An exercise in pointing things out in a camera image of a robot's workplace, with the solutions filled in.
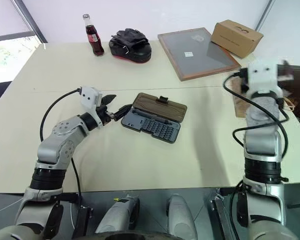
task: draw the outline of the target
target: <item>white wall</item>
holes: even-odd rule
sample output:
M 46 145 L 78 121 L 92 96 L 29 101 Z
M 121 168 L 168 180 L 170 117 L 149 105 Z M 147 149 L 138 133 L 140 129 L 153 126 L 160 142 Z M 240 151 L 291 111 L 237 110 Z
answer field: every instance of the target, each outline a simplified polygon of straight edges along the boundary
M 300 0 L 276 0 L 260 32 L 254 55 L 300 65 Z
M 158 34 L 205 27 L 231 19 L 255 28 L 268 0 L 23 0 L 49 43 L 86 42 L 82 15 L 102 41 L 133 28 L 150 40 Z
M 29 28 L 10 0 L 0 0 L 0 36 L 28 32 Z

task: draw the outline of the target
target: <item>cola bottle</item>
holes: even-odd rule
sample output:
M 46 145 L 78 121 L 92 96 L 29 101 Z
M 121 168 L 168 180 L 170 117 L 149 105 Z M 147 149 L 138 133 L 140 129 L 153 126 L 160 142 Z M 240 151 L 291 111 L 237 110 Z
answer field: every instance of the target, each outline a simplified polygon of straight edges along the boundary
M 83 14 L 83 20 L 85 23 L 85 31 L 88 36 L 89 43 L 93 49 L 94 55 L 102 56 L 105 53 L 100 41 L 100 37 L 97 33 L 95 26 L 90 20 L 89 14 Z

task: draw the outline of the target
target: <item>brown box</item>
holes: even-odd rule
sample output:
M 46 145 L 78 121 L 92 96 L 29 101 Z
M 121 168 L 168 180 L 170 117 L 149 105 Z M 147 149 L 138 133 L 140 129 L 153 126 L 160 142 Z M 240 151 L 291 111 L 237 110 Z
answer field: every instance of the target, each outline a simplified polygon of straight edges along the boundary
M 231 20 L 218 22 L 211 41 L 241 58 L 252 53 L 264 35 Z

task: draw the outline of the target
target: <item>screwdriver bit set case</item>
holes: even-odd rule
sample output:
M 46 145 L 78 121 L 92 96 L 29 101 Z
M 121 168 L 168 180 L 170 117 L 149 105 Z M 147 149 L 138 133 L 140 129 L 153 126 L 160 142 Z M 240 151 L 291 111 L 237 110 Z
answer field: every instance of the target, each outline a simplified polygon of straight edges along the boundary
M 157 98 L 141 92 L 134 100 L 130 111 L 121 120 L 121 124 L 173 144 L 186 111 L 186 105 L 169 101 L 167 97 Z

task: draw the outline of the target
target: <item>white table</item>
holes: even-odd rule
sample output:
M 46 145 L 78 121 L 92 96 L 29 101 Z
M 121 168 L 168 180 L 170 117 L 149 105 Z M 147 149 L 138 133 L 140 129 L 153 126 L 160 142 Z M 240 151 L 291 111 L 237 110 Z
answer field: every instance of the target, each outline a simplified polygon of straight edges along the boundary
M 235 117 L 232 96 L 221 87 L 229 73 L 180 82 L 159 43 L 151 46 L 153 55 L 146 64 L 113 58 L 107 48 L 105 56 L 94 57 L 85 43 L 46 44 L 35 51 L 0 99 L 0 193 L 22 193 L 30 184 L 44 112 L 81 85 L 116 94 L 111 112 L 132 103 L 140 92 L 188 107 L 174 144 L 120 122 L 92 131 L 73 156 L 83 191 L 235 186 L 244 174 L 244 155 L 232 131 L 246 123 Z M 67 97 L 50 112 L 44 137 L 56 122 L 83 112 L 79 95 Z M 300 183 L 300 124 L 288 114 L 291 120 L 284 127 L 289 149 L 282 175 Z M 65 192 L 77 191 L 71 166 L 63 186 Z

